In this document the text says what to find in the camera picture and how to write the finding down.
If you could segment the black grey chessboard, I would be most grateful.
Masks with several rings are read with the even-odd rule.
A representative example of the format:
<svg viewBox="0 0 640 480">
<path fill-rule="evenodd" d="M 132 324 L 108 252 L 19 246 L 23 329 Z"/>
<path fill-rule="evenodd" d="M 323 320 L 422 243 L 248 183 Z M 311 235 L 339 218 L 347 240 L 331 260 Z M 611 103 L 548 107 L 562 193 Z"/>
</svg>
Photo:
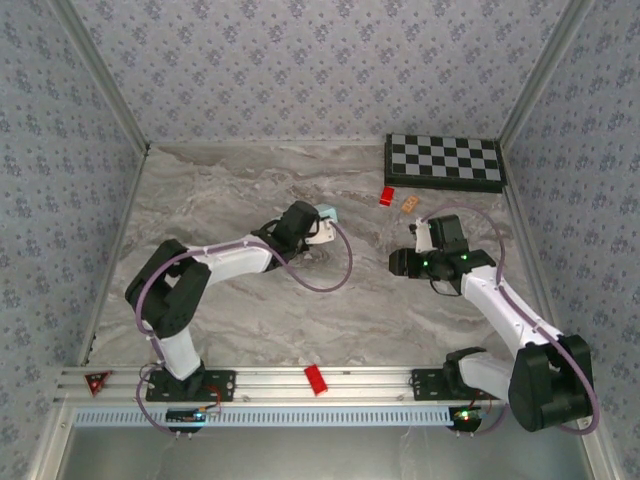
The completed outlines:
<svg viewBox="0 0 640 480">
<path fill-rule="evenodd" d="M 384 184 L 499 194 L 507 176 L 496 140 L 392 133 L 384 145 Z"/>
</svg>

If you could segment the long red brick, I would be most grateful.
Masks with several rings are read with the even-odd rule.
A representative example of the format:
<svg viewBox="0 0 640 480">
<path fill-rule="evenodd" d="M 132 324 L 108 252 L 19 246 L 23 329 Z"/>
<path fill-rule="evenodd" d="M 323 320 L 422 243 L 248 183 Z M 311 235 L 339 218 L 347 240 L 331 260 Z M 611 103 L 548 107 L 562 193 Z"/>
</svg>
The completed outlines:
<svg viewBox="0 0 640 480">
<path fill-rule="evenodd" d="M 317 365 L 313 364 L 306 367 L 304 374 L 315 396 L 322 395 L 328 391 L 328 385 Z"/>
</svg>

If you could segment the grey metal panel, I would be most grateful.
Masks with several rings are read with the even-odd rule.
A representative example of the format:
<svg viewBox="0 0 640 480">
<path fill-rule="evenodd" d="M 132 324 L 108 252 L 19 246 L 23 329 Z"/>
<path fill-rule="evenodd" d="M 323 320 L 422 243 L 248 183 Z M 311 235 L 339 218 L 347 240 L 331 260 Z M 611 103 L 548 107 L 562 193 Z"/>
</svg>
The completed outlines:
<svg viewBox="0 0 640 480">
<path fill-rule="evenodd" d="M 593 480 L 581 442 L 512 421 L 485 437 L 435 427 L 77 428 L 58 480 Z"/>
</svg>

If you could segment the red triangle sign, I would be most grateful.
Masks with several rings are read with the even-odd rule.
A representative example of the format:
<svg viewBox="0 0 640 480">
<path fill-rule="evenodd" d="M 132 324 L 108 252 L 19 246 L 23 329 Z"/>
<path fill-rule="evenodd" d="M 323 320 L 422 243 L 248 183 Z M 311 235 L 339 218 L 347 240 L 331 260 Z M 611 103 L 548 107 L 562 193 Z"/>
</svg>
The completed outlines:
<svg viewBox="0 0 640 480">
<path fill-rule="evenodd" d="M 112 372 L 107 370 L 89 373 L 84 376 L 85 383 L 92 397 L 96 397 L 101 392 L 111 375 Z"/>
</svg>

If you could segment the aluminium side rail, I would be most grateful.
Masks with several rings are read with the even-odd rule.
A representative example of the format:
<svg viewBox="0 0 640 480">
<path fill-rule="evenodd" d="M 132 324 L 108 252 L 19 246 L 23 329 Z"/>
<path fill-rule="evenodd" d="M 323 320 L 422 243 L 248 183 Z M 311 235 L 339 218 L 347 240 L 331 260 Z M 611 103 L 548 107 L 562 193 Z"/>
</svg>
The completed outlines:
<svg viewBox="0 0 640 480">
<path fill-rule="evenodd" d="M 536 311 L 550 325 L 553 325 L 562 332 L 566 332 L 566 327 L 563 325 L 562 319 L 559 317 L 554 304 L 544 267 L 528 222 L 526 209 L 506 153 L 503 153 L 503 162 L 507 178 L 504 195 L 513 222 L 514 236 L 520 258 L 523 262 L 527 280 L 534 297 Z"/>
<path fill-rule="evenodd" d="M 150 146 L 147 145 L 140 157 L 140 161 L 138 163 L 137 169 L 133 176 L 131 188 L 126 197 L 124 209 L 119 220 L 118 230 L 116 232 L 113 245 L 109 250 L 108 262 L 106 264 L 105 274 L 100 284 L 100 287 L 98 289 L 96 301 L 92 308 L 91 315 L 89 317 L 88 324 L 85 329 L 83 342 L 81 344 L 80 351 L 76 360 L 77 366 L 86 366 L 90 360 L 90 355 L 92 352 L 92 346 L 95 340 L 96 331 L 99 326 L 100 317 L 101 317 L 105 302 L 108 298 L 110 284 L 111 284 L 116 266 L 118 264 L 118 259 L 121 252 L 123 239 L 126 234 L 127 225 L 133 209 L 133 204 L 135 201 L 137 190 L 140 185 L 144 166 L 149 156 L 149 151 L 150 151 Z"/>
</svg>

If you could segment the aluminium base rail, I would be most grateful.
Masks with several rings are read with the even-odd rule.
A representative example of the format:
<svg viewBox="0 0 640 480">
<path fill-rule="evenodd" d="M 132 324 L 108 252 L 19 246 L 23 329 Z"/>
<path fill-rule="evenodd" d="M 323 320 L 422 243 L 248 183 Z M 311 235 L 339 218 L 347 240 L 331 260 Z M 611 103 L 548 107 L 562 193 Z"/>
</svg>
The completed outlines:
<svg viewBox="0 0 640 480">
<path fill-rule="evenodd" d="M 302 367 L 210 367 L 211 370 L 236 372 L 234 399 L 220 402 L 224 407 L 307 407 L 307 406 L 464 406 L 466 401 L 416 401 L 408 384 L 410 372 L 418 366 L 359 366 L 321 368 L 328 391 L 315 396 Z M 65 368 L 53 393 L 56 405 L 75 407 L 199 407 L 213 403 L 164 403 L 145 400 L 150 375 L 161 370 L 157 364 L 143 367 Z M 112 375 L 96 396 L 89 393 L 84 376 L 110 370 Z M 474 384 L 494 397 L 493 403 L 507 400 L 508 372 L 492 373 L 487 384 Z"/>
</svg>

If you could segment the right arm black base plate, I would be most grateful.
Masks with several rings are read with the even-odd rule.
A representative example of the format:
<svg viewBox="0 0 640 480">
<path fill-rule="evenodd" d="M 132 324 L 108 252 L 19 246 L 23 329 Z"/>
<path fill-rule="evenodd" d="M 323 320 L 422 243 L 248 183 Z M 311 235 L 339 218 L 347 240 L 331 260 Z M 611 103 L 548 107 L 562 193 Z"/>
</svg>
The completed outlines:
<svg viewBox="0 0 640 480">
<path fill-rule="evenodd" d="M 442 368 L 418 368 L 410 372 L 409 386 L 416 401 L 493 400 L 494 397 L 477 389 L 449 380 Z"/>
</svg>

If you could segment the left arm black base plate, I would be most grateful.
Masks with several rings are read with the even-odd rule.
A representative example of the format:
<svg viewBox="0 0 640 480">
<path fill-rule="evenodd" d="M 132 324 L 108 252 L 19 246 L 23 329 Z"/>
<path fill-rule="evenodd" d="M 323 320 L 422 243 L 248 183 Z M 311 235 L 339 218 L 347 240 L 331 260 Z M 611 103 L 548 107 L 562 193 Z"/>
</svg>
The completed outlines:
<svg viewBox="0 0 640 480">
<path fill-rule="evenodd" d="M 233 370 L 200 369 L 186 380 L 178 380 L 162 369 L 150 375 L 145 400 L 164 403 L 231 402 L 235 387 L 236 372 Z"/>
</svg>

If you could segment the aluminium corner post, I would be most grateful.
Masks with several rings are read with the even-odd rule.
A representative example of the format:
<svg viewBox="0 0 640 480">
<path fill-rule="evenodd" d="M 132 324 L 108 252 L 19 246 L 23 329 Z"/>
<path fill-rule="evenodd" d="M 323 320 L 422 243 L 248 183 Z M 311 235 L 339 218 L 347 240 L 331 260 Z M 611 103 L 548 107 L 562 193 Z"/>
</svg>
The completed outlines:
<svg viewBox="0 0 640 480">
<path fill-rule="evenodd" d="M 525 126 L 595 1 L 568 0 L 501 129 L 499 141 L 504 151 L 511 148 Z"/>
<path fill-rule="evenodd" d="M 148 151 L 149 142 L 142 133 L 132 110 L 118 88 L 115 77 L 102 58 L 72 1 L 47 0 L 47 2 L 81 57 L 94 84 L 112 111 L 125 136 L 138 153 L 145 155 Z"/>
</svg>

